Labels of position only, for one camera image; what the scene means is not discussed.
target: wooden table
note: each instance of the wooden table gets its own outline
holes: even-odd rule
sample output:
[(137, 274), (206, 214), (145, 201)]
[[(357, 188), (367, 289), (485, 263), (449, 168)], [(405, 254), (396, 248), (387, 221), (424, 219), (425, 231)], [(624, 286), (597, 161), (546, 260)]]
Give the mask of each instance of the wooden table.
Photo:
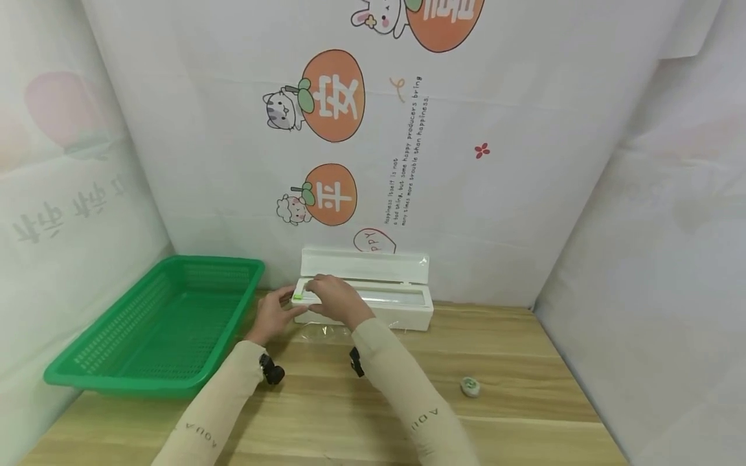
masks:
[[(436, 307), (430, 331), (400, 333), (453, 406), (483, 465), (626, 465), (532, 313)], [(220, 465), (416, 465), (386, 401), (349, 366), (341, 327), (294, 326), (269, 352), (286, 371), (248, 401)], [(476, 377), (482, 394), (460, 392)], [(149, 465), (188, 401), (83, 393), (22, 465)]]

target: cartoon cat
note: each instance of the cartoon cat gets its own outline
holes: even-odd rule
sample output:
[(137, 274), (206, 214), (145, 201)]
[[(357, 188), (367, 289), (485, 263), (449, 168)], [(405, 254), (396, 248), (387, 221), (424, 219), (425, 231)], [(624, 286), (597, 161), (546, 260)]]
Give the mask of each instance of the cartoon cat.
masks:
[(267, 105), (267, 126), (275, 130), (301, 130), (305, 117), (298, 105), (297, 88), (283, 86), (277, 92), (265, 94), (262, 100)]
[(368, 26), (379, 34), (394, 33), (394, 39), (401, 37), (404, 28), (410, 23), (404, 0), (363, 0), (368, 7), (353, 13), (352, 25)]

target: arm sleeve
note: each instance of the arm sleeve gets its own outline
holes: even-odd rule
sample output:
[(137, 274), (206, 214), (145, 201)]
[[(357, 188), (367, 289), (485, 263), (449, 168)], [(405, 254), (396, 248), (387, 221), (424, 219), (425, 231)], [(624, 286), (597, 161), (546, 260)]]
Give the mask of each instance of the arm sleeve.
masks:
[(396, 335), (378, 319), (352, 334), (360, 364), (389, 401), (424, 466), (478, 466), (476, 452), (456, 414)]
[(246, 400), (264, 378), (264, 348), (241, 341), (186, 408), (153, 466), (212, 466)]

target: basket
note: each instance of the basket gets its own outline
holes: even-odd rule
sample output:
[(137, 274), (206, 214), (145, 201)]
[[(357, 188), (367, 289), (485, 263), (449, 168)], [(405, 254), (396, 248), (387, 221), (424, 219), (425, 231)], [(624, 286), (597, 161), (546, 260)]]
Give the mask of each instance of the basket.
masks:
[(194, 397), (217, 371), (264, 263), (173, 256), (155, 265), (44, 372), (105, 395)]

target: red flower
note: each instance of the red flower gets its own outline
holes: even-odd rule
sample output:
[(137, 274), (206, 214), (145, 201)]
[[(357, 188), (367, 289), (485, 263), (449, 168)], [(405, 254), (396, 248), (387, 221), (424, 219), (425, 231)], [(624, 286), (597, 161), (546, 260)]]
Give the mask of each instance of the red flower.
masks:
[(474, 150), (477, 152), (478, 159), (481, 159), (483, 155), (489, 155), (489, 149), (487, 148), (486, 142), (482, 145), (478, 145)]

